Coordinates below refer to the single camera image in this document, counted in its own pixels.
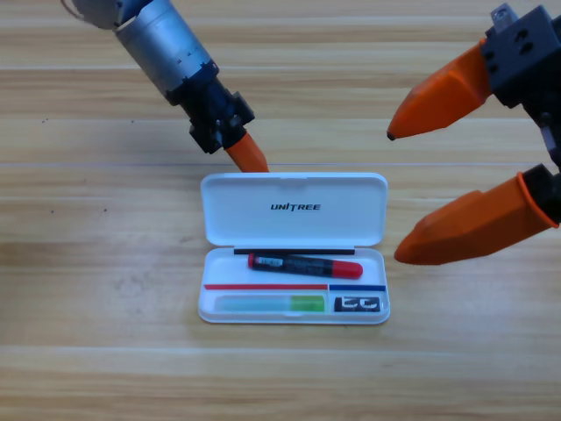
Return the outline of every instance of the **open case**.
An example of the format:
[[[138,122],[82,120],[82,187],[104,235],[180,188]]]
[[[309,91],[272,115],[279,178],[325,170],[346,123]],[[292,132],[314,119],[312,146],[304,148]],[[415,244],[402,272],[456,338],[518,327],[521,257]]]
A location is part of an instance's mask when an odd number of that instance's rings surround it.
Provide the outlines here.
[[[199,314],[211,323],[376,325],[389,318],[380,252],[387,182],[371,173],[216,174],[202,181],[208,253]],[[249,252],[362,265],[358,280],[252,270]]]

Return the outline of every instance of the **wooden table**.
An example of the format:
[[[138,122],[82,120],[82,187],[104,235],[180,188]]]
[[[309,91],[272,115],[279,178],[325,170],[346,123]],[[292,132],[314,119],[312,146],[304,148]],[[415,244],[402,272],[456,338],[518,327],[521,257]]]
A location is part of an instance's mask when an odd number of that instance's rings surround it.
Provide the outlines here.
[[[440,268],[393,259],[426,213],[550,163],[523,110],[494,98],[447,130],[385,136],[408,90],[473,45],[498,3],[175,3],[255,110],[272,171],[388,179],[377,248],[392,317],[205,324],[199,184],[236,169],[199,151],[110,33],[55,0],[3,0],[0,419],[561,419],[559,232]]]

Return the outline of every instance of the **orange fingertip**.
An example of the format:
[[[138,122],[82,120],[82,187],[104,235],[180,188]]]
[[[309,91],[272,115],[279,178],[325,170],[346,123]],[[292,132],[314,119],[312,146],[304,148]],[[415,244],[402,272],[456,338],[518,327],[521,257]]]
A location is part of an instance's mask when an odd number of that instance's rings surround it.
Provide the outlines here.
[[[520,174],[486,193],[468,193],[423,218],[394,257],[412,265],[442,265],[487,256],[557,227],[537,206]]]
[[[243,173],[268,173],[265,155],[249,133],[234,146],[226,149],[231,159]]]
[[[483,105],[492,95],[480,46],[414,87],[387,129],[393,140],[448,127]]]

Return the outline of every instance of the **red stripe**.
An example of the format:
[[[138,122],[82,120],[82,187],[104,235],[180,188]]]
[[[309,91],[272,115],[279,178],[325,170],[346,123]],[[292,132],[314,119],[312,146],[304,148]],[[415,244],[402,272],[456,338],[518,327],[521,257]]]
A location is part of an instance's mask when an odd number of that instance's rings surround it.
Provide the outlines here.
[[[205,289],[327,289],[325,284],[249,284],[249,283],[211,283],[204,286]]]

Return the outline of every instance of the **blue stripe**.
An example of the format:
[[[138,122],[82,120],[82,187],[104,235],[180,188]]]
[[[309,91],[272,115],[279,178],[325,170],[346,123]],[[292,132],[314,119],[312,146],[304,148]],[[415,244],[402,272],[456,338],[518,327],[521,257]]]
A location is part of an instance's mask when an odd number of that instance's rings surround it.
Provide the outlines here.
[[[379,291],[379,292],[386,292],[386,285],[330,285],[330,291]]]

